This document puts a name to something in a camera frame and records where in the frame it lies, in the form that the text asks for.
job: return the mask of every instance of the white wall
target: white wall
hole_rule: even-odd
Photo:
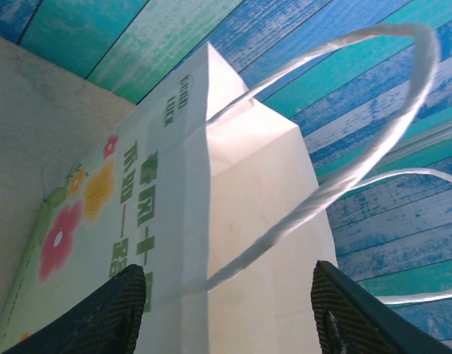
[[[0,315],[44,193],[133,107],[0,38]]]

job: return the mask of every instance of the pink flower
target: pink flower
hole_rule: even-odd
[[[81,222],[83,214],[83,199],[73,204],[65,205],[55,219],[53,227],[42,245],[39,261],[39,283],[44,284],[50,275],[61,271],[72,253],[73,231]]]
[[[119,137],[117,135],[111,135],[106,142],[105,148],[102,150],[102,159],[106,160],[108,156],[112,155],[116,150],[116,144]]]

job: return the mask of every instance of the white paper bag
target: white paper bag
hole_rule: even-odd
[[[320,353],[312,271],[317,260],[336,264],[325,213],[208,295],[164,301],[205,281],[317,188],[298,127],[256,100],[210,125],[206,148],[204,120],[245,90],[204,46],[44,201],[0,324],[0,352],[137,263],[148,303],[136,353]],[[109,198],[89,192],[100,176],[112,179],[101,186]],[[44,245],[64,244],[58,216],[79,205],[68,256],[47,275]]]

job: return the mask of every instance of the blue wooden ceiling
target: blue wooden ceiling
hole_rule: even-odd
[[[452,0],[0,0],[0,36],[138,103],[210,41],[253,86],[337,35],[421,22],[442,46],[436,82],[405,139],[452,120]],[[319,178],[357,156],[400,107],[410,39],[375,38],[317,58],[258,98],[297,123]],[[379,171],[452,173],[452,139]],[[328,210],[341,269],[376,295],[452,286],[452,186],[402,176]],[[452,299],[395,309],[452,345]]]

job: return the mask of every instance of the paper bag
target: paper bag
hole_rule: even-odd
[[[245,90],[208,44],[74,167],[42,203],[0,352],[136,263],[147,280],[136,353],[320,353],[312,270],[336,264],[325,213],[209,294],[171,299],[317,188],[298,127],[256,100],[206,129]]]

